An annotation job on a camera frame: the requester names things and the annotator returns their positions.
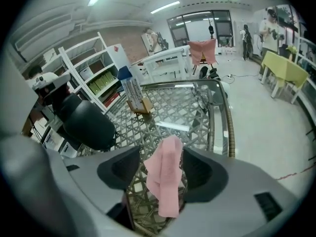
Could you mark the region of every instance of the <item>white desk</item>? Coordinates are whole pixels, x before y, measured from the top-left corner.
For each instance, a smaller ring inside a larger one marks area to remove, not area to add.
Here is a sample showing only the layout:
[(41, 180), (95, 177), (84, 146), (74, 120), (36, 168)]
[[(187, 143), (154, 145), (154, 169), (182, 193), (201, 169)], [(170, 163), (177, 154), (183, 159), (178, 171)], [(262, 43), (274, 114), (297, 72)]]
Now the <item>white desk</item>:
[(175, 56), (177, 57), (177, 60), (178, 60), (178, 69), (176, 68), (176, 66), (175, 68), (176, 70), (180, 71), (181, 79), (185, 80), (186, 78), (185, 60), (187, 61), (187, 64), (189, 65), (189, 59), (190, 59), (189, 49), (190, 49), (189, 45), (176, 47), (173, 49), (156, 53), (152, 56), (149, 56), (143, 59), (142, 62), (144, 63), (144, 67), (147, 70), (147, 73), (150, 77), (151, 82), (155, 82), (153, 75), (154, 75), (154, 69), (156, 68), (156, 62), (160, 60), (165, 60), (167, 58), (172, 58)]

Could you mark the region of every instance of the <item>floor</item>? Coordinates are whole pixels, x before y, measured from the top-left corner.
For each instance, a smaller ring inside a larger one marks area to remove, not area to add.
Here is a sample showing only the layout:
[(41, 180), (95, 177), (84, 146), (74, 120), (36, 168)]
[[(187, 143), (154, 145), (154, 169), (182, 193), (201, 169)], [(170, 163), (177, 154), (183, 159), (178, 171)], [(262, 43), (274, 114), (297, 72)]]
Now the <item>floor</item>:
[[(218, 75), (231, 86), (229, 103), (236, 158), (261, 167), (302, 198), (316, 169), (313, 167), (316, 158), (309, 160), (315, 156), (316, 142), (312, 142), (313, 134), (305, 135), (311, 126), (302, 108), (297, 103), (290, 104), (288, 92), (271, 98), (272, 86), (261, 85), (258, 80), (258, 64), (235, 55), (220, 55), (216, 59)], [(198, 77), (201, 67), (193, 77)], [(226, 77), (229, 74), (235, 75), (234, 78)], [(156, 78), (158, 81), (175, 80), (174, 74)], [(221, 138), (215, 138), (215, 150), (221, 145)]]

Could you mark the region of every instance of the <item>ceiling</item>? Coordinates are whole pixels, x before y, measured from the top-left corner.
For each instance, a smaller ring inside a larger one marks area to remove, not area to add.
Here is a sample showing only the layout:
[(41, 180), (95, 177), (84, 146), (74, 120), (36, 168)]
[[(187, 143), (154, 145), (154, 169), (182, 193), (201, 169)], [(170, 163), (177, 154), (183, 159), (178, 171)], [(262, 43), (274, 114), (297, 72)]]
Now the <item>ceiling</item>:
[[(179, 5), (162, 10), (154, 15), (150, 12), (174, 1)], [(268, 6), (286, 3), (286, 0), (99, 0), (87, 7), (89, 0), (30, 0), (21, 13), (15, 28), (24, 23), (53, 14), (71, 13), (74, 20), (86, 23), (108, 20), (139, 20), (145, 22), (169, 18), (203, 9), (240, 8), (256, 11)]]

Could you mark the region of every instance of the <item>pink cloth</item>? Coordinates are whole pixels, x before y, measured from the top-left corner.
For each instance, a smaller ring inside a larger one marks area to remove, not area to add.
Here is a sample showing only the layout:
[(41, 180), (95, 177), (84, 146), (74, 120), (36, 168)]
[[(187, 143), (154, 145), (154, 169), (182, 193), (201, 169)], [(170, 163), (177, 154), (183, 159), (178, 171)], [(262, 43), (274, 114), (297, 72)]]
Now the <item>pink cloth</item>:
[(163, 139), (153, 155), (144, 161), (148, 171), (146, 186), (159, 200), (158, 215), (161, 217), (176, 218), (179, 215), (182, 146), (177, 136), (170, 136)]
[(192, 63), (194, 65), (198, 66), (200, 64), (203, 54), (208, 64), (217, 62), (215, 59), (216, 39), (209, 39), (206, 41), (189, 41), (188, 45), (190, 46)]

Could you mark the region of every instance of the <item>glass table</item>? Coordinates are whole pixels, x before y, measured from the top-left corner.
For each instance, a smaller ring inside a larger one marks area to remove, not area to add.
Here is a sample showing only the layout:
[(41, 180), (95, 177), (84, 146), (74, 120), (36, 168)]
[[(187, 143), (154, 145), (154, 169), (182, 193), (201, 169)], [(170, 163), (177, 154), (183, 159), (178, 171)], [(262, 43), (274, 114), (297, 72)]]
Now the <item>glass table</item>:
[[(193, 94), (193, 83), (210, 90), (212, 103), (202, 109)], [(170, 135), (178, 136), (185, 146), (235, 156), (232, 117), (226, 94), (219, 81), (211, 79), (154, 83), (143, 86), (143, 94), (154, 108), (148, 115), (133, 113), (126, 97), (111, 109), (110, 119), (116, 127), (115, 143), (111, 150), (126, 146), (141, 146), (141, 163), (128, 190), (130, 209), (136, 231), (143, 236), (160, 233), (172, 218), (158, 215), (158, 200), (146, 187), (147, 171), (143, 161), (148, 159), (158, 143)], [(179, 186), (179, 207), (187, 181), (183, 172)]]

